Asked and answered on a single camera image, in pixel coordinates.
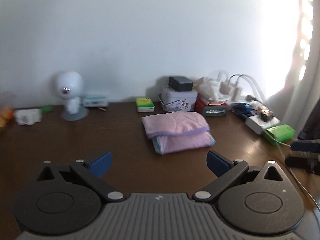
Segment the pink and blue garment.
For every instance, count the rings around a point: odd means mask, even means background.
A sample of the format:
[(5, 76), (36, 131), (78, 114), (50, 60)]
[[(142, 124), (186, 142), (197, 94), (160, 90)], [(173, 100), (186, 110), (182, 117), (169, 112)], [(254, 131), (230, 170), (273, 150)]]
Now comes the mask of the pink and blue garment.
[(196, 112), (172, 112), (142, 117), (155, 152), (164, 155), (203, 147), (215, 140), (206, 119)]

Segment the white power strip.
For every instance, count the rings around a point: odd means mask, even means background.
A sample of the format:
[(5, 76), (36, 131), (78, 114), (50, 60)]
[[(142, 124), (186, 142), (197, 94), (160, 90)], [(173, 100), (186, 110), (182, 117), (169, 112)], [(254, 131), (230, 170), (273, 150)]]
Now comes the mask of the white power strip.
[(264, 130), (280, 125), (280, 120), (273, 117), (270, 121), (264, 122), (258, 115), (254, 115), (245, 120), (245, 125), (257, 135), (262, 135)]

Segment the green flat box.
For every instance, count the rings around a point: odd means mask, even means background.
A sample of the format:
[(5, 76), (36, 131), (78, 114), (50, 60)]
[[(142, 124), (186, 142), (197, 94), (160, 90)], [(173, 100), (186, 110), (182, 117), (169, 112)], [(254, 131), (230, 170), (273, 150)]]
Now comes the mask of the green flat box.
[(271, 144), (286, 143), (294, 138), (295, 130), (289, 125), (279, 125), (264, 130), (264, 138)]

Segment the red tissue box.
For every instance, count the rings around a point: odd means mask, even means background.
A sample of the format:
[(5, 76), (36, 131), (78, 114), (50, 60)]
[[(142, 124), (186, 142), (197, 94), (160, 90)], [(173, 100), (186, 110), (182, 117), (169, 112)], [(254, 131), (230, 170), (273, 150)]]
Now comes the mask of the red tissue box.
[(194, 111), (204, 117), (209, 116), (226, 116), (228, 113), (228, 105), (225, 102), (208, 101), (200, 93), (197, 96)]

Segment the white small device box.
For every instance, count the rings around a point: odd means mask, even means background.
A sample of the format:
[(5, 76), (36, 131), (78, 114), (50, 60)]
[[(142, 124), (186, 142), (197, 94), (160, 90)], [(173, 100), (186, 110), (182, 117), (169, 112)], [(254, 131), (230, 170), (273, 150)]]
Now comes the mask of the white small device box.
[(82, 105), (87, 108), (107, 108), (109, 102), (106, 95), (89, 94), (82, 98)]

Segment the white multi plug adapter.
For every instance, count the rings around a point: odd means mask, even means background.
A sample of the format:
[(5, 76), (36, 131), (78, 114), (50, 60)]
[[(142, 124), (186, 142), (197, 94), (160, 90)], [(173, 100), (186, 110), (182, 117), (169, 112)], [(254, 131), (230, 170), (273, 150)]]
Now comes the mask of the white multi plug adapter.
[(15, 121), (18, 125), (34, 125), (42, 120), (42, 112), (40, 109), (20, 109), (14, 113)]

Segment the white floral tin box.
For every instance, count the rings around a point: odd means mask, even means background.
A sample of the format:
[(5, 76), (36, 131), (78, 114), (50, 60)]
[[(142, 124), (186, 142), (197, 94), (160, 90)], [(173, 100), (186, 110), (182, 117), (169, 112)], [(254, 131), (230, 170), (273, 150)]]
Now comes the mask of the white floral tin box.
[(197, 99), (197, 91), (178, 92), (169, 85), (163, 85), (158, 95), (162, 108), (166, 112), (192, 112)]

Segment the black small box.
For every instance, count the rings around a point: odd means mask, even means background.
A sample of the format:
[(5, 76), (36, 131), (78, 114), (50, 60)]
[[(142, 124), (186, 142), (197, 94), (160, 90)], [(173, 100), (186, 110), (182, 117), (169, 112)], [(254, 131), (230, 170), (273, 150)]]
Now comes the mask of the black small box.
[(168, 85), (178, 92), (189, 92), (193, 89), (193, 81), (185, 76), (170, 76)]

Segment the orange snack bag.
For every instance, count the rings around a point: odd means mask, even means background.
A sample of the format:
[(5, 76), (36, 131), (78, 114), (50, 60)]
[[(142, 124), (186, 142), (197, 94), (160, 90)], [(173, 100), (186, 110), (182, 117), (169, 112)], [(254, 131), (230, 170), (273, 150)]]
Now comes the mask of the orange snack bag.
[(11, 107), (3, 106), (0, 109), (0, 129), (3, 129), (8, 122), (14, 118), (14, 110)]

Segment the white wall charger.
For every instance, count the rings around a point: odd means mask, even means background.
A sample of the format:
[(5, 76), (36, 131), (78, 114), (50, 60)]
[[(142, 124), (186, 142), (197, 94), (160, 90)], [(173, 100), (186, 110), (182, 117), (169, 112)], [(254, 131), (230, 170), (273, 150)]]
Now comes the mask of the white wall charger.
[(228, 84), (232, 87), (232, 95), (231, 95), (232, 101), (238, 101), (240, 98), (242, 87), (239, 86), (239, 81), (241, 77), (242, 77), (242, 74), (234, 74), (228, 79)]

